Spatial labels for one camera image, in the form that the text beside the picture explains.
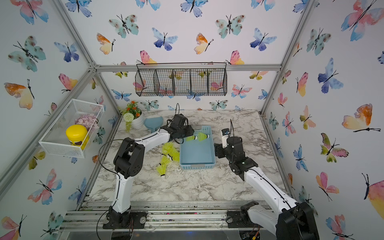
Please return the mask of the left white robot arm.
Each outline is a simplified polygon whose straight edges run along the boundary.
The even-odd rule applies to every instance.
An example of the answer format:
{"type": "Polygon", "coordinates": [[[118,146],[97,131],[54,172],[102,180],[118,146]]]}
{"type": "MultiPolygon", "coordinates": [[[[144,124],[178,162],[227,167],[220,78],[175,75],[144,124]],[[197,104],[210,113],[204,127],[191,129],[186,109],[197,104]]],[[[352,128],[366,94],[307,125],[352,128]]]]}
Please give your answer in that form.
{"type": "Polygon", "coordinates": [[[184,139],[194,134],[194,129],[189,125],[188,118],[183,114],[176,114],[167,124],[160,127],[156,132],[147,136],[122,140],[120,148],[114,158],[117,176],[115,198],[106,212],[106,221],[103,229],[142,229],[144,224],[141,218],[147,215],[139,214],[137,217],[131,213],[131,193],[135,176],[141,171],[145,154],[160,145],[177,139],[184,139]]]}

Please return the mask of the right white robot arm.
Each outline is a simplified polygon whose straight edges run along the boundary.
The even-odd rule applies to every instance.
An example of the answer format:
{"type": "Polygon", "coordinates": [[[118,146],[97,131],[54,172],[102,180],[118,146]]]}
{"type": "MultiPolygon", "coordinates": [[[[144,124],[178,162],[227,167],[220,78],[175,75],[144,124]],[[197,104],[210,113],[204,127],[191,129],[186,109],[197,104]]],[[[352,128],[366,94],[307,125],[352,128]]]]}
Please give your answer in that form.
{"type": "Polygon", "coordinates": [[[318,240],[315,216],[309,204],[299,203],[275,185],[251,158],[247,157],[240,137],[224,135],[215,144],[216,157],[226,158],[233,173],[251,185],[267,202],[270,210],[258,203],[243,206],[246,220],[259,225],[278,240],[318,240]]]}

